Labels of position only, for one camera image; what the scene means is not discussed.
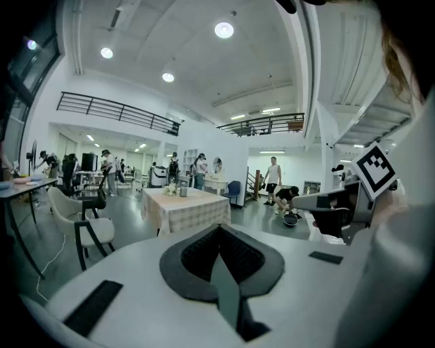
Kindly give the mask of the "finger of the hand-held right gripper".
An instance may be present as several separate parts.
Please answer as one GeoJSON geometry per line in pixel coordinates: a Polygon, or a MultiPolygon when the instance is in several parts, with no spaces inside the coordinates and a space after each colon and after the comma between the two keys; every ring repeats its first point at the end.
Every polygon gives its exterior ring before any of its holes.
{"type": "Polygon", "coordinates": [[[308,211],[322,235],[335,238],[354,238],[352,227],[357,201],[357,186],[349,185],[327,193],[293,198],[295,209],[308,211]]]}

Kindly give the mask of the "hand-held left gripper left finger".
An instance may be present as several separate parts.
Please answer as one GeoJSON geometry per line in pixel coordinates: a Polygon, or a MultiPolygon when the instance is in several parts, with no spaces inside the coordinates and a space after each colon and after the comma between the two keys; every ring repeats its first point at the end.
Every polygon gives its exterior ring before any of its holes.
{"type": "Polygon", "coordinates": [[[43,331],[67,348],[239,348],[243,339],[214,304],[180,297],[160,274],[162,254],[198,232],[194,228],[120,248],[66,283],[46,306],[20,298],[43,331]],[[104,280],[123,287],[85,338],[63,321],[104,280]]]}

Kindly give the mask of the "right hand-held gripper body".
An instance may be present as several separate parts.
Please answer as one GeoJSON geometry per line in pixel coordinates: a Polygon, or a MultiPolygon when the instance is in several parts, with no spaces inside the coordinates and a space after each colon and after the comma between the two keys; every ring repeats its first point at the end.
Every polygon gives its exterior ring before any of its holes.
{"type": "Polygon", "coordinates": [[[388,151],[374,142],[356,156],[340,190],[331,198],[331,209],[338,211],[339,238],[350,245],[357,232],[369,228],[381,195],[398,189],[398,177],[388,151]]]}

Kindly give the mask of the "person's right forearm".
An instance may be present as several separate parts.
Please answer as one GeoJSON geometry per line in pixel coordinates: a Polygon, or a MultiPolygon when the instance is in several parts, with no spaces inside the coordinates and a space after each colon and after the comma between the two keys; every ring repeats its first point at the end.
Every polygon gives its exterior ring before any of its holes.
{"type": "Polygon", "coordinates": [[[377,199],[370,228],[394,233],[401,231],[409,220],[407,196],[399,191],[386,191],[377,199]]]}

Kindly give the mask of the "black dome-shaped case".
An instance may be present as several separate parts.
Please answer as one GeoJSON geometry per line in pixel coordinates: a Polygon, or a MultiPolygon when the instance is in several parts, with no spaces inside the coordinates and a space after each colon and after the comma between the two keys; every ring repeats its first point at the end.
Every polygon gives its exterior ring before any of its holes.
{"type": "Polygon", "coordinates": [[[292,212],[287,212],[284,216],[283,216],[283,222],[284,224],[289,227],[289,228],[293,228],[298,224],[298,221],[301,219],[302,217],[298,214],[298,213],[292,213],[292,212]]]}

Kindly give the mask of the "person's body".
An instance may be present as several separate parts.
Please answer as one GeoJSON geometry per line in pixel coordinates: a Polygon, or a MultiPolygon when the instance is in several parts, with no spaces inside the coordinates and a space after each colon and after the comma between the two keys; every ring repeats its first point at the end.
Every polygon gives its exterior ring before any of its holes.
{"type": "Polygon", "coordinates": [[[407,203],[435,207],[435,84],[390,159],[407,203]]]}

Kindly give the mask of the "white steel staircase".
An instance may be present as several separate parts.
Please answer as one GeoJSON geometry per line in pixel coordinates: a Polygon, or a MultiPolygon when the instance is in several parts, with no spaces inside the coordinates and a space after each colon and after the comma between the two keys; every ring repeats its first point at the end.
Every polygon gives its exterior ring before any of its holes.
{"type": "Polygon", "coordinates": [[[396,98],[383,72],[322,79],[319,114],[326,124],[321,138],[330,147],[356,148],[386,138],[411,121],[407,96],[396,98]]]}

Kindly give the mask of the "dark wooden staircase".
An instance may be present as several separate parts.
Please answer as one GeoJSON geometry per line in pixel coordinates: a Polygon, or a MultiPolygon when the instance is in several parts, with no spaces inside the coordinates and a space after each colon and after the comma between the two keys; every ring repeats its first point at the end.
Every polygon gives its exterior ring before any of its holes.
{"type": "Polygon", "coordinates": [[[260,191],[263,189],[263,176],[260,170],[256,170],[253,174],[247,168],[247,180],[245,186],[245,200],[255,200],[260,199],[260,191]]]}

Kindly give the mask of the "blue chair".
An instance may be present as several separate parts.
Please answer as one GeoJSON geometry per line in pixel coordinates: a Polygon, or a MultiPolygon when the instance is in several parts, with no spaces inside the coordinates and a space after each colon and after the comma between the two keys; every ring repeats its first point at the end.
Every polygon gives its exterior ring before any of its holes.
{"type": "Polygon", "coordinates": [[[240,192],[241,192],[241,182],[231,181],[228,184],[228,191],[226,193],[223,193],[222,196],[228,198],[230,200],[230,204],[237,206],[240,192]]]}

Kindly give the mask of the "checked tablecloth covered table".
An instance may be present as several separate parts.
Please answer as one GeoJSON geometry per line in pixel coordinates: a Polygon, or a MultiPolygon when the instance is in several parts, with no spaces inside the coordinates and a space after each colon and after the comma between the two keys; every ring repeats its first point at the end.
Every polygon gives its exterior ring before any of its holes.
{"type": "Polygon", "coordinates": [[[141,216],[156,230],[156,236],[231,223],[230,201],[225,196],[188,188],[186,197],[168,196],[162,188],[142,190],[141,216]]]}

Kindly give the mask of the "black mezzanine railing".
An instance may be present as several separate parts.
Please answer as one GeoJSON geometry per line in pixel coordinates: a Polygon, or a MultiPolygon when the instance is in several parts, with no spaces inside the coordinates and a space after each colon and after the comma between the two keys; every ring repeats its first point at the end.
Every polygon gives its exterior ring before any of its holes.
{"type": "Polygon", "coordinates": [[[240,120],[217,128],[238,137],[250,137],[274,133],[299,133],[303,130],[304,123],[304,113],[290,113],[240,120]]]}
{"type": "Polygon", "coordinates": [[[131,105],[75,92],[60,93],[56,111],[70,111],[142,126],[177,137],[180,123],[131,105]]]}

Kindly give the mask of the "white dressing table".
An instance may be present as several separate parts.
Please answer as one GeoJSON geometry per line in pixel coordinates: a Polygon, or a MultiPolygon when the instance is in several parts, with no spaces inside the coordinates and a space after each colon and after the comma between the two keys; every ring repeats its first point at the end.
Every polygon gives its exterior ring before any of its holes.
{"type": "Polygon", "coordinates": [[[215,190],[217,195],[221,195],[227,191],[228,182],[221,177],[206,175],[204,178],[203,190],[215,190]]]}

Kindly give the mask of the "white arched bookshelf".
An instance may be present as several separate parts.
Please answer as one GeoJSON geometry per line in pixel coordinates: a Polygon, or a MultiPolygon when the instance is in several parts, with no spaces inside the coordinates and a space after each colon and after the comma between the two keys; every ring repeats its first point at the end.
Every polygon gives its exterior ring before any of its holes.
{"type": "Polygon", "coordinates": [[[201,153],[200,149],[188,149],[184,151],[182,160],[182,174],[186,177],[190,177],[194,169],[194,161],[198,158],[201,153]]]}

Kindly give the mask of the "grey side table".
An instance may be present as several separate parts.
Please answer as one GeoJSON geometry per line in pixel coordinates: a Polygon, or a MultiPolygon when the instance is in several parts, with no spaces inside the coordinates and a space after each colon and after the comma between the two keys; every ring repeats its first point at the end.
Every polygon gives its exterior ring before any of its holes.
{"type": "Polygon", "coordinates": [[[27,260],[29,261],[30,265],[33,267],[34,271],[42,278],[45,279],[43,276],[43,273],[40,271],[38,266],[36,265],[34,259],[32,258],[30,252],[28,251],[21,233],[19,231],[18,225],[16,223],[14,213],[12,210],[12,204],[11,202],[15,198],[20,198],[21,196],[27,196],[29,198],[29,204],[31,208],[31,215],[34,221],[34,224],[37,225],[36,217],[35,217],[35,207],[33,202],[33,195],[34,192],[38,189],[46,188],[48,186],[52,186],[57,182],[57,179],[43,179],[38,181],[39,184],[36,186],[27,186],[25,184],[15,184],[12,181],[9,181],[11,183],[11,187],[7,190],[0,190],[0,202],[2,202],[5,205],[5,211],[9,217],[10,220],[10,226],[15,234],[15,238],[21,247],[21,250],[23,251],[24,255],[26,256],[27,260]]]}

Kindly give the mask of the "black standing fan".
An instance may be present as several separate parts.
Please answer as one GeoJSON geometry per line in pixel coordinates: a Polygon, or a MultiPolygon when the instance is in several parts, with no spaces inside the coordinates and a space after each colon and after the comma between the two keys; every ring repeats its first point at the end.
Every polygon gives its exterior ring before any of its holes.
{"type": "Polygon", "coordinates": [[[36,167],[37,160],[37,141],[34,140],[31,151],[26,153],[26,159],[28,161],[28,174],[31,175],[36,167]]]}

